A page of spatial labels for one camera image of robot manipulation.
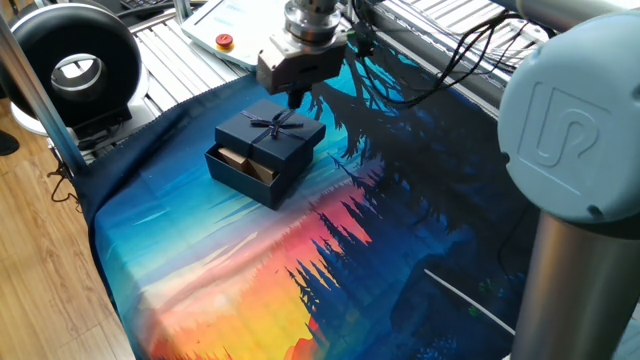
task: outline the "black cable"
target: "black cable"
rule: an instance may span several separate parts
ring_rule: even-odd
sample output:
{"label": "black cable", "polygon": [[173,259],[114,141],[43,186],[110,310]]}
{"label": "black cable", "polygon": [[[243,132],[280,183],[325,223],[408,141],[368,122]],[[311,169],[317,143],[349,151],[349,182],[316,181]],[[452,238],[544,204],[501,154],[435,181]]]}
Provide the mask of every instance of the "black cable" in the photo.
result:
{"label": "black cable", "polygon": [[536,23],[536,25],[540,26],[540,28],[542,28],[542,30],[544,30],[545,33],[547,33],[547,36],[549,37],[549,40],[553,39],[554,37],[556,37],[556,35],[558,35],[552,28],[550,27],[546,27],[544,25],[538,24]]}
{"label": "black cable", "polygon": [[[199,8],[202,5],[205,4],[205,1],[192,1],[191,2],[191,6],[194,8]],[[167,9],[171,9],[174,7],[174,4],[172,1],[166,2],[166,3],[162,3],[162,4],[158,4],[158,5],[151,5],[151,6],[147,6],[147,7],[141,7],[141,8],[137,8],[137,9],[131,9],[131,10],[127,10],[127,11],[123,11],[121,13],[119,13],[118,15],[116,15],[118,17],[118,19],[123,19],[125,17],[128,16],[135,16],[135,15],[145,15],[145,14],[149,14],[149,13],[154,13],[154,12],[160,12],[160,11],[164,11]]]}
{"label": "black cable", "polygon": [[54,175],[60,176],[60,180],[58,181],[58,183],[56,184],[56,187],[53,189],[53,192],[51,193],[51,201],[56,203],[61,203],[69,199],[74,199],[76,201],[76,211],[79,213],[82,213],[82,210],[80,209],[80,201],[78,200],[78,197],[76,195],[72,193],[67,193],[67,197],[65,197],[64,199],[56,199],[56,193],[58,193],[58,190],[60,189],[60,185],[64,180],[69,178],[68,173],[67,171],[65,171],[64,164],[62,162],[58,161],[58,168],[56,169],[56,171],[48,173],[47,178],[50,178]]}
{"label": "black cable", "polygon": [[357,21],[364,24],[364,26],[367,28],[368,33],[365,34],[366,37],[371,37],[372,34],[374,33],[374,28],[373,25],[371,24],[371,21],[369,20],[369,18],[367,18],[366,16],[364,16],[362,14],[362,10],[364,10],[362,7],[364,4],[367,4],[367,0],[362,0],[363,4],[359,5],[359,1],[361,0],[349,0],[351,1],[351,5],[353,7],[353,12],[354,14],[356,14],[356,18]]}
{"label": "black cable", "polygon": [[[429,90],[426,90],[426,92],[422,95],[419,95],[413,99],[410,100],[403,100],[403,101],[398,101],[398,100],[394,100],[394,99],[390,99],[388,96],[382,94],[382,92],[377,88],[377,86],[375,85],[375,82],[373,81],[371,74],[369,72],[368,67],[366,66],[366,61],[362,61],[362,65],[363,65],[363,69],[365,71],[365,76],[369,79],[369,81],[372,84],[372,89],[376,92],[376,94],[378,94],[380,97],[382,97],[383,99],[385,99],[388,103],[395,105],[395,106],[403,106],[406,108],[411,108],[415,105],[417,105],[418,103],[422,102],[424,99],[428,98],[429,96],[433,95],[435,92],[439,91],[439,90],[443,90],[443,89],[448,89],[458,83],[460,83],[461,81],[463,81],[464,79],[466,79],[468,76],[470,76],[471,73],[473,73],[479,66],[480,63],[482,61],[482,59],[484,58],[484,56],[486,55],[486,51],[488,49],[488,44],[490,43],[490,39],[487,40],[487,43],[485,44],[485,47],[482,51],[482,54],[480,55],[478,61],[476,62],[476,64],[472,67],[472,69],[470,70],[470,72],[464,76],[462,76],[460,79],[454,81],[453,83],[446,85],[446,86],[442,86],[442,84],[444,83],[445,79],[451,74],[451,72],[453,71],[453,69],[455,69],[455,67],[462,61],[462,59],[464,58],[464,56],[466,55],[466,53],[473,48],[473,46],[475,45],[475,43],[480,40],[487,32],[490,32],[490,36],[493,35],[493,32],[495,31],[495,29],[502,24],[504,21],[506,21],[507,19],[512,19],[512,18],[520,18],[519,15],[517,14],[509,14],[508,12],[502,12],[501,14],[499,14],[498,16],[489,19],[481,24],[478,24],[476,26],[474,26],[472,29],[470,29],[469,31],[467,31],[462,38],[460,39],[460,41],[458,42],[458,46],[456,47],[451,60],[449,62],[449,64],[447,65],[447,67],[445,68],[445,70],[443,71],[442,75],[435,81],[433,87]],[[465,43],[465,40],[471,36],[472,34],[476,33],[477,31],[481,30],[480,34],[478,34],[464,49],[464,51],[460,52],[463,44]]]}
{"label": "black cable", "polygon": [[430,35],[430,34],[443,34],[443,35],[449,35],[450,37],[455,37],[455,36],[459,36],[459,35],[464,35],[464,33],[462,34],[456,34],[456,33],[452,33],[452,32],[448,32],[448,31],[444,31],[444,30],[436,30],[436,31],[425,31],[422,29],[410,29],[410,28],[397,28],[397,29],[375,29],[372,30],[375,33],[383,33],[383,34],[392,34],[392,33],[402,33],[402,32],[412,32],[412,33],[417,33],[420,35]]}
{"label": "black cable", "polygon": [[500,265],[500,268],[502,269],[502,272],[506,276],[507,281],[509,282],[509,285],[511,286],[511,290],[513,290],[514,293],[518,293],[519,291],[517,290],[517,287],[513,283],[513,280],[511,279],[511,275],[507,271],[506,266],[504,266],[504,262],[502,261],[502,252],[504,251],[504,248],[507,245],[507,243],[509,243],[509,240],[511,240],[513,238],[513,234],[515,234],[516,230],[518,229],[518,226],[520,226],[520,223],[522,222],[522,220],[524,220],[525,215],[527,215],[527,212],[529,212],[529,210],[532,207],[533,207],[533,205],[531,203],[529,203],[524,208],[524,210],[522,211],[522,214],[520,215],[520,217],[518,218],[516,223],[513,225],[513,227],[511,228],[511,230],[509,231],[507,236],[504,238],[504,240],[502,240],[502,243],[500,244],[500,247],[498,248],[498,254],[497,254],[498,264]]}
{"label": "black cable", "polygon": [[524,25],[522,25],[522,27],[520,28],[520,30],[518,30],[516,35],[513,37],[513,39],[511,40],[511,42],[507,46],[507,48],[504,49],[504,51],[502,52],[502,55],[500,55],[500,58],[498,58],[498,61],[493,65],[493,68],[491,70],[487,70],[485,72],[473,73],[472,75],[488,75],[488,74],[491,74],[492,72],[494,72],[500,66],[500,64],[502,63],[502,59],[504,59],[505,55],[507,54],[507,52],[509,52],[509,49],[511,49],[511,46],[513,46],[513,44],[515,44],[516,40],[518,40],[518,38],[522,34],[522,30],[524,30],[524,28],[527,25],[529,25],[529,23],[525,23]]}
{"label": "black cable", "polygon": [[346,16],[343,14],[342,18],[345,19],[349,23],[349,25],[351,25],[352,28],[356,24],[355,21],[353,21],[353,19],[351,19],[349,16]]}

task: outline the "metal grate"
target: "metal grate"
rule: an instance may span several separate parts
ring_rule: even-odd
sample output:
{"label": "metal grate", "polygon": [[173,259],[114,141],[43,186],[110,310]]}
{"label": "metal grate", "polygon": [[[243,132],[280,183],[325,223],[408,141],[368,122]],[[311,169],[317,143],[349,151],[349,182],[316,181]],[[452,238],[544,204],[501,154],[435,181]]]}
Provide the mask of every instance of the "metal grate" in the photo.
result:
{"label": "metal grate", "polygon": [[148,71],[148,76],[140,81],[146,91],[136,94],[139,98],[129,103],[131,120],[109,140],[91,151],[82,152],[87,163],[104,155],[176,104],[248,74],[241,67],[221,60],[193,43],[182,33],[174,14],[174,11],[168,11],[131,29]]}
{"label": "metal grate", "polygon": [[[489,0],[401,0],[400,2],[408,5],[415,15],[421,17],[426,23],[436,29],[444,30],[456,40],[459,39],[459,34],[504,10],[502,6]],[[488,48],[490,59],[499,59],[517,36],[502,61],[517,67],[524,57],[548,39],[539,26],[529,24],[523,28],[525,23],[524,20],[508,20],[497,29]],[[483,41],[476,44],[478,53],[484,44]]]}

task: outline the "robot logo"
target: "robot logo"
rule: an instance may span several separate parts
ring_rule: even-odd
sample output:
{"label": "robot logo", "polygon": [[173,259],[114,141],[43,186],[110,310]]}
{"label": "robot logo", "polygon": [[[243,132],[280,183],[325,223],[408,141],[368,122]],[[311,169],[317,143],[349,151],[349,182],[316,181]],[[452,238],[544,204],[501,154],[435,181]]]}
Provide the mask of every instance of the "robot logo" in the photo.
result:
{"label": "robot logo", "polygon": [[531,167],[581,194],[589,187],[610,113],[591,102],[536,84],[518,149]]}

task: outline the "dark ribbon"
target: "dark ribbon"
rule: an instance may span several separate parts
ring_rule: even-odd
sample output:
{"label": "dark ribbon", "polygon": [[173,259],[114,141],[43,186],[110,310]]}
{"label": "dark ribbon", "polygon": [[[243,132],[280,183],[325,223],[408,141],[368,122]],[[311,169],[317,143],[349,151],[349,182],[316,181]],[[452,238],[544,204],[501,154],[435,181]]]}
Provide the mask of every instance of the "dark ribbon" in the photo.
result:
{"label": "dark ribbon", "polygon": [[261,119],[247,111],[242,111],[241,114],[251,119],[252,127],[267,128],[262,134],[258,135],[258,137],[251,142],[251,144],[253,145],[262,141],[264,138],[267,137],[267,135],[271,135],[272,138],[276,139],[278,137],[278,133],[285,134],[294,139],[306,141],[306,139],[303,138],[302,136],[296,135],[286,130],[286,129],[299,129],[304,126],[304,124],[295,124],[295,123],[285,124],[285,122],[295,114],[295,111],[293,110],[284,109],[279,113],[277,113],[271,120]]}

